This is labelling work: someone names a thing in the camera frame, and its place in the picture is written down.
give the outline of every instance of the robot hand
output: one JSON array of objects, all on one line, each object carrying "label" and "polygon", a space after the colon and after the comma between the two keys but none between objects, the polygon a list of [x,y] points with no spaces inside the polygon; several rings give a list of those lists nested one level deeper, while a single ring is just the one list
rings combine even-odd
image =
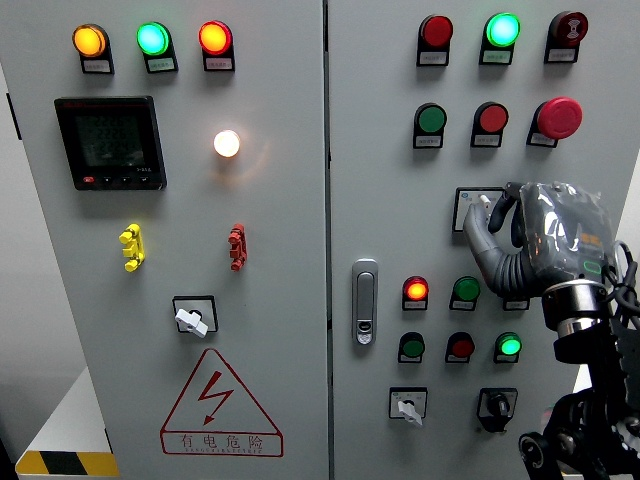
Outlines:
[{"label": "robot hand", "polygon": [[[515,206],[508,254],[493,233]],[[463,231],[487,286],[503,298],[542,296],[575,279],[602,283],[612,259],[613,236],[598,196],[566,183],[508,183],[489,224],[485,209],[471,205]]]}]

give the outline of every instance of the white switch knob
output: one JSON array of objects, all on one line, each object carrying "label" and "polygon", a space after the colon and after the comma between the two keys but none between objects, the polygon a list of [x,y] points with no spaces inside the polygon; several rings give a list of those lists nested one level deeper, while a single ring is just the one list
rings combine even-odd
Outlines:
[{"label": "white switch knob", "polygon": [[209,331],[209,327],[200,321],[201,318],[196,312],[189,313],[183,309],[178,310],[178,313],[176,313],[176,322],[180,327],[200,338],[204,338]]},{"label": "white switch knob", "polygon": [[418,428],[422,428],[422,418],[420,417],[420,415],[418,415],[418,412],[416,412],[413,404],[399,401],[398,410],[407,422],[415,425]]}]

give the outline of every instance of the digital power meter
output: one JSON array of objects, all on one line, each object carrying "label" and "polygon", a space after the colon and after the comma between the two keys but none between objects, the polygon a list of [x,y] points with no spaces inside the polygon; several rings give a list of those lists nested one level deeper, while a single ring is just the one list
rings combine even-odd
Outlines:
[{"label": "digital power meter", "polygon": [[55,100],[78,190],[160,190],[167,185],[153,98]]}]

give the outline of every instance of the green push button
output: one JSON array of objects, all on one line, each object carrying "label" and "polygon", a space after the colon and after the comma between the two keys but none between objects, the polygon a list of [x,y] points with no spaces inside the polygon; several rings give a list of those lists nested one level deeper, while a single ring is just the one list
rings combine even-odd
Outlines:
[{"label": "green push button", "polygon": [[409,340],[402,346],[402,352],[409,358],[419,357],[424,353],[424,343],[418,340]]},{"label": "green push button", "polygon": [[522,350],[520,337],[513,332],[500,335],[496,340],[496,345],[502,355],[516,355]]},{"label": "green push button", "polygon": [[473,277],[462,277],[453,286],[453,293],[464,302],[473,302],[480,296],[480,282]]},{"label": "green push button", "polygon": [[442,108],[431,105],[422,110],[418,116],[418,125],[427,133],[435,133],[444,127],[446,116]]}]

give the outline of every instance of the emergency stop button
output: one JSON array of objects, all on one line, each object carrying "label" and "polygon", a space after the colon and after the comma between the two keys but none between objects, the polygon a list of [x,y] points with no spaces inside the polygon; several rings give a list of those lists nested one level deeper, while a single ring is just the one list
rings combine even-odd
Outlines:
[{"label": "emergency stop button", "polygon": [[556,97],[536,110],[527,145],[555,148],[558,140],[570,137],[582,123],[582,107],[577,100]]},{"label": "emergency stop button", "polygon": [[575,63],[589,21],[581,12],[562,12],[549,25],[544,63]]}]

